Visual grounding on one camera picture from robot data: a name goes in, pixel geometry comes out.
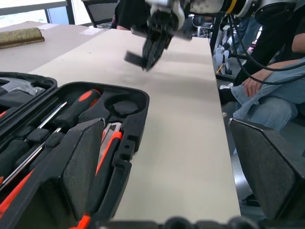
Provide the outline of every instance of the person's hand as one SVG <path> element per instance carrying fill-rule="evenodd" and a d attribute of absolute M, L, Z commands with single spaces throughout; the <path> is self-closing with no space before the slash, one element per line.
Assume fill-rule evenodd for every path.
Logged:
<path fill-rule="evenodd" d="M 258 71 L 257 73 L 253 74 L 252 76 L 260 81 L 264 81 L 265 79 L 268 78 L 268 76 L 271 74 L 271 71 L 262 69 Z M 262 84 L 252 80 L 251 78 L 246 79 L 242 85 L 244 86 L 244 93 L 249 96 L 253 97 L 255 94 L 261 89 Z"/>

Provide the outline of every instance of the metal rod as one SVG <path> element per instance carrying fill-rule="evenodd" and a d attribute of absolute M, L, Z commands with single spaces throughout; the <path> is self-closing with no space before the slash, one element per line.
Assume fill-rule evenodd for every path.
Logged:
<path fill-rule="evenodd" d="M 61 128 L 57 128 L 53 133 L 58 133 Z M 31 153 L 0 185 L 0 192 L 42 151 L 46 142 L 43 142 L 37 149 Z"/>
<path fill-rule="evenodd" d="M 49 117 L 46 118 L 37 128 L 41 129 L 43 128 L 62 108 L 67 105 L 68 102 L 64 102 L 62 105 L 60 105 Z"/>

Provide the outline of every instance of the black cable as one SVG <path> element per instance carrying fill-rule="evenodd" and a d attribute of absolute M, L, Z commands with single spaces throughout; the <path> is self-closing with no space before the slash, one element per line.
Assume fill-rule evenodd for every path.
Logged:
<path fill-rule="evenodd" d="M 230 20 L 230 17 L 232 18 L 234 27 L 237 28 L 237 24 L 236 24 L 236 20 L 235 20 L 234 16 L 233 16 L 233 15 L 229 15 L 229 20 Z M 243 48 L 243 51 L 244 51 L 245 55 L 249 58 L 249 60 L 250 60 L 251 62 L 253 62 L 256 66 L 258 66 L 258 67 L 260 67 L 260 68 L 262 68 L 262 69 L 266 69 L 266 70 L 269 70 L 269 71 L 272 71 L 272 72 L 283 72 L 283 71 L 292 70 L 292 69 L 295 69 L 295 68 L 298 68 L 298 67 L 301 67 L 301 66 L 304 66 L 304 65 L 305 65 L 305 62 L 304 62 L 304 63 L 300 63 L 300 64 L 297 64 L 297 65 L 295 65 L 295 66 L 291 66 L 291 67 L 287 67 L 287 68 L 268 68 L 268 67 L 266 67 L 266 66 L 260 64 L 259 62 L 257 62 L 257 61 L 247 52 L 247 50 L 246 50 L 244 44 L 242 43 L 241 35 L 240 35 L 238 29 L 236 29 L 236 34 L 237 34 L 238 39 L 240 40 L 240 44 L 241 44 L 241 46 L 242 46 L 242 48 Z"/>
<path fill-rule="evenodd" d="M 232 25 L 231 17 L 229 17 L 229 22 L 230 22 L 230 28 L 231 28 L 231 30 L 232 30 L 233 25 Z M 231 37 L 232 37 L 233 46 L 234 46 L 235 50 L 237 50 L 237 47 L 236 47 L 236 44 L 235 44 L 234 33 L 233 33 L 233 32 L 231 33 Z M 237 59 L 238 65 L 240 66 L 240 68 L 242 69 L 242 71 L 246 74 L 246 76 L 248 76 L 250 79 L 252 79 L 252 80 L 254 80 L 254 81 L 257 81 L 257 82 L 259 82 L 259 83 L 262 83 L 262 84 L 268 84 L 268 85 L 282 85 L 282 84 L 286 84 L 286 83 L 291 83 L 291 82 L 297 81 L 297 80 L 302 79 L 302 78 L 305 77 L 305 74 L 303 74 L 303 75 L 300 75 L 300 76 L 298 76 L 298 77 L 296 77 L 296 78 L 294 78 L 294 79 L 290 79 L 290 80 L 286 80 L 286 81 L 282 81 L 282 82 L 274 82 L 274 83 L 271 83 L 271 82 L 261 81 L 261 80 L 259 80 L 259 79 L 256 79 L 255 77 L 251 76 L 251 75 L 247 72 L 247 70 L 246 70 L 246 69 L 244 68 L 244 66 L 242 65 L 242 63 L 241 63 L 241 61 L 240 61 L 240 59 L 239 59 L 238 56 L 236 56 L 236 59 Z"/>

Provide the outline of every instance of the tool case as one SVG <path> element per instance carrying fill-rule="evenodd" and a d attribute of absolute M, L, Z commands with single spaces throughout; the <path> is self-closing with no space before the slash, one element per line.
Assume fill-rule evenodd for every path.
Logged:
<path fill-rule="evenodd" d="M 0 229 L 85 229 L 93 219 L 110 220 L 141 143 L 148 94 L 90 82 L 57 87 L 23 73 L 1 77 L 45 91 L 0 116 Z"/>

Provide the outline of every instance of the black office chair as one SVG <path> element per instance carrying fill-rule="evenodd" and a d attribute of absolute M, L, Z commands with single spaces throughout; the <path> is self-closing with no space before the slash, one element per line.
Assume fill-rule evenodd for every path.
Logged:
<path fill-rule="evenodd" d="M 305 219 L 305 158 L 279 133 L 232 119 L 244 175 L 267 219 Z"/>
<path fill-rule="evenodd" d="M 118 0 L 82 0 L 95 28 L 109 29 Z"/>

